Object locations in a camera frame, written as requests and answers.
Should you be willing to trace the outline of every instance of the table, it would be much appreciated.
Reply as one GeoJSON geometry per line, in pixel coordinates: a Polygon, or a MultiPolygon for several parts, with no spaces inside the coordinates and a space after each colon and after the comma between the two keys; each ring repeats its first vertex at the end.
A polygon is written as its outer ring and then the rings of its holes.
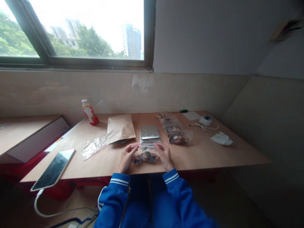
{"type": "MultiPolygon", "coordinates": [[[[197,111],[197,113],[201,116],[208,114],[206,111],[197,111]]],[[[213,122],[219,125],[219,129],[203,131],[199,126],[189,126],[189,124],[198,122],[198,120],[190,121],[181,113],[174,113],[185,129],[193,130],[194,137],[189,146],[170,144],[169,138],[162,128],[161,123],[155,117],[155,114],[156,113],[131,114],[136,138],[124,144],[107,145],[85,161],[82,158],[81,145],[86,141],[106,134],[108,117],[120,114],[97,114],[99,124],[95,126],[91,126],[86,118],[83,119],[21,182],[38,180],[56,154],[66,149],[76,149],[76,152],[61,179],[111,176],[118,168],[120,152],[128,143],[139,143],[140,127],[151,124],[157,125],[161,141],[170,148],[172,162],[177,170],[197,170],[271,163],[268,158],[215,118],[213,118],[213,122]],[[223,146],[213,142],[210,138],[219,131],[228,135],[229,138],[233,140],[233,144],[223,146]]],[[[131,162],[128,174],[159,172],[165,172],[160,159],[156,163],[143,162],[139,166],[135,166],[133,162],[131,162]]]]}
{"type": "Polygon", "coordinates": [[[7,155],[6,152],[60,117],[61,115],[1,117],[0,124],[8,124],[0,130],[1,163],[11,163],[12,161],[19,163],[15,158],[7,155]]]}

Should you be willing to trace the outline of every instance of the blue jacket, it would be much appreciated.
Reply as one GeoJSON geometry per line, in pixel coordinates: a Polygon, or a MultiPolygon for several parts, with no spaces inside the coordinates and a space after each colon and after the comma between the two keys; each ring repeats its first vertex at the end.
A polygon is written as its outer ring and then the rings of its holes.
{"type": "MultiPolygon", "coordinates": [[[[176,169],[165,173],[163,178],[180,213],[182,227],[217,227],[213,219],[208,219],[200,206],[193,201],[190,185],[179,177],[176,169]]],[[[100,193],[98,199],[100,213],[94,228],[119,227],[127,203],[129,181],[128,175],[113,174],[109,186],[104,187],[100,193]]]]}

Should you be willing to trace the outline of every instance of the phone screen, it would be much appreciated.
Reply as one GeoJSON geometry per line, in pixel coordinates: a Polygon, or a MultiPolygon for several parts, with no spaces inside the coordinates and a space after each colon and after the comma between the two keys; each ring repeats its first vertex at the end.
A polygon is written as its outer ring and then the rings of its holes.
{"type": "Polygon", "coordinates": [[[63,150],[58,152],[58,154],[52,160],[52,162],[44,171],[42,176],[34,184],[31,191],[36,191],[42,188],[47,188],[55,185],[61,177],[63,170],[65,169],[67,163],[71,159],[74,152],[75,149],[63,150]]]}

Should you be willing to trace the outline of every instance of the plastic bottle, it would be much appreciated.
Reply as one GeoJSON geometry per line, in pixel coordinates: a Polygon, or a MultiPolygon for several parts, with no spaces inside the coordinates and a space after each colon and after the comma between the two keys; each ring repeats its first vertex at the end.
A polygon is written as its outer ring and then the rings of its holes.
{"type": "Polygon", "coordinates": [[[88,100],[84,99],[82,102],[82,110],[85,112],[88,117],[88,121],[91,125],[95,125],[99,123],[97,116],[94,113],[93,106],[88,102],[88,100]]]}

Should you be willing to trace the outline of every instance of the tree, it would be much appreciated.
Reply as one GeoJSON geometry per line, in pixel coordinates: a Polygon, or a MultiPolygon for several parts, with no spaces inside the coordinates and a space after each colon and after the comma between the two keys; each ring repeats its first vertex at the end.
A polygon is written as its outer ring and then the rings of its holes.
{"type": "Polygon", "coordinates": [[[93,26],[89,29],[85,25],[80,26],[77,31],[79,39],[78,46],[92,57],[111,57],[114,52],[107,41],[102,39],[94,30],[93,26]]]}
{"type": "Polygon", "coordinates": [[[127,59],[128,56],[124,53],[124,50],[116,53],[117,58],[127,59]]]}
{"type": "MultiPolygon", "coordinates": [[[[72,45],[65,45],[61,39],[47,32],[47,36],[53,45],[57,56],[66,57],[104,57],[104,58],[127,58],[124,51],[115,53],[109,43],[102,39],[93,27],[87,29],[85,25],[80,26],[77,31],[78,49],[72,45]]],[[[0,56],[29,56],[38,57],[31,42],[22,31],[20,25],[8,18],[0,10],[0,56]]]]}
{"type": "Polygon", "coordinates": [[[31,42],[20,25],[0,10],[0,55],[37,57],[31,42]]]}
{"type": "Polygon", "coordinates": [[[53,34],[47,33],[47,37],[49,38],[50,42],[52,43],[56,54],[58,56],[73,56],[73,57],[81,57],[81,56],[88,56],[87,52],[82,49],[74,49],[71,45],[66,46],[64,45],[62,40],[55,39],[53,34]]]}

